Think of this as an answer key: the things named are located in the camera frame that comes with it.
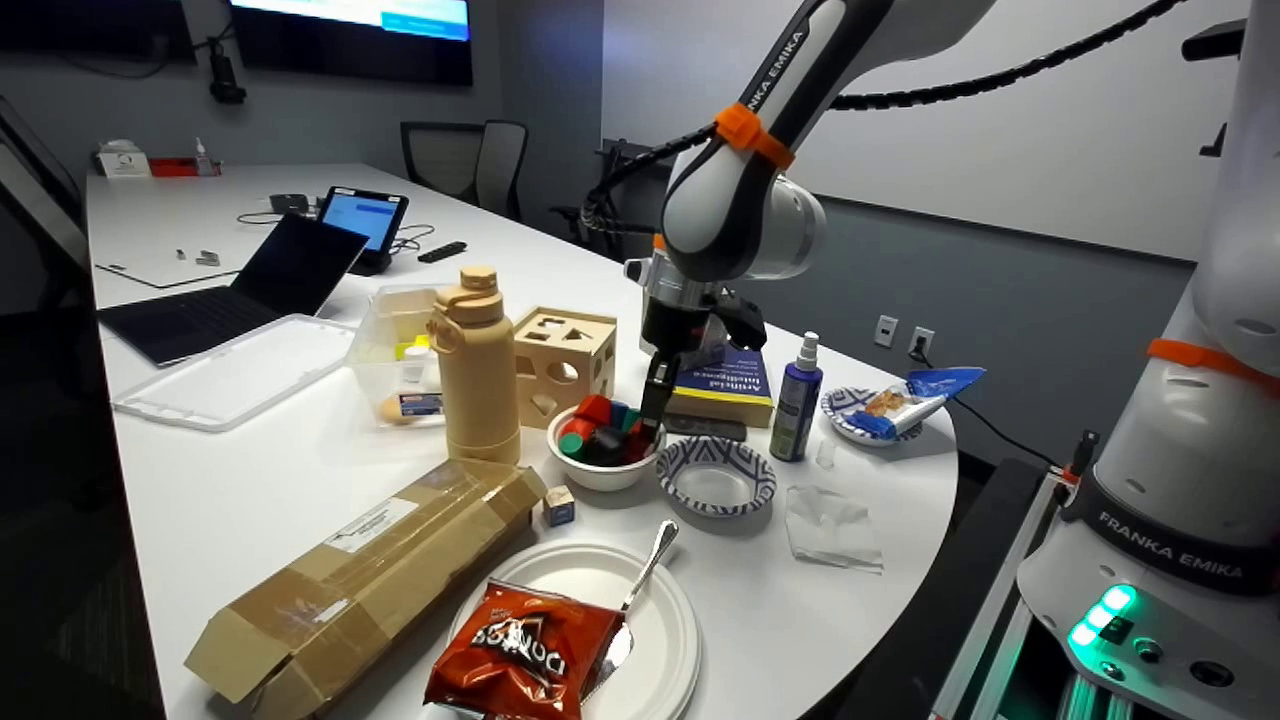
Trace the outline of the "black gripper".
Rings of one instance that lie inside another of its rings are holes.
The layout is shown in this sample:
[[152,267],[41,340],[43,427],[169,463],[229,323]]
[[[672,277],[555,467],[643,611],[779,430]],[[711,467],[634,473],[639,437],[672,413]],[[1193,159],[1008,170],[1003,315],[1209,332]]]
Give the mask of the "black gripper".
[[643,260],[639,295],[639,340],[656,350],[639,394],[643,425],[666,420],[680,372],[675,350],[694,350],[711,320],[724,323],[735,349],[760,350],[768,343],[764,310],[750,295],[728,282],[689,278],[666,250]]

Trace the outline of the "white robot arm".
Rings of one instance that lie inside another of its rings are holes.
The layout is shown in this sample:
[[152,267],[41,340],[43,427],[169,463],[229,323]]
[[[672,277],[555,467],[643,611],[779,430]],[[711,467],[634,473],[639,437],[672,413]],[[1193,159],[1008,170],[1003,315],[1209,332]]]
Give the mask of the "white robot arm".
[[[789,278],[824,212],[789,163],[869,67],[993,0],[806,0],[735,102],[680,144],[643,267],[643,408],[735,277]],[[1164,715],[1280,720],[1280,0],[1252,0],[1204,255],[1099,452],[1016,568],[1069,663]]]

